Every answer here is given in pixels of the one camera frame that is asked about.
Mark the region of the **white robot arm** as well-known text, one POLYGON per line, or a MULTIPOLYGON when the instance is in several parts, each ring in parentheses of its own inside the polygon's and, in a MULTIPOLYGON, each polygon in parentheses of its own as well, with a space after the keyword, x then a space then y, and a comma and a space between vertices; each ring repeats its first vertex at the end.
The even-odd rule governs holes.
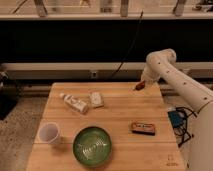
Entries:
POLYGON ((175 61, 173 49, 149 53, 141 80, 153 83, 163 78, 198 114, 193 124, 188 171, 213 171, 213 91, 176 69, 175 61))

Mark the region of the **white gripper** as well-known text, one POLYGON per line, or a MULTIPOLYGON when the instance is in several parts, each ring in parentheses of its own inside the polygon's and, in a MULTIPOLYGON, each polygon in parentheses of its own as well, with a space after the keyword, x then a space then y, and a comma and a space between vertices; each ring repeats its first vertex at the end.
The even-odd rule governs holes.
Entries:
POLYGON ((160 75, 146 66, 141 74, 141 80, 145 83, 145 87, 150 87, 154 83, 158 82, 160 75))

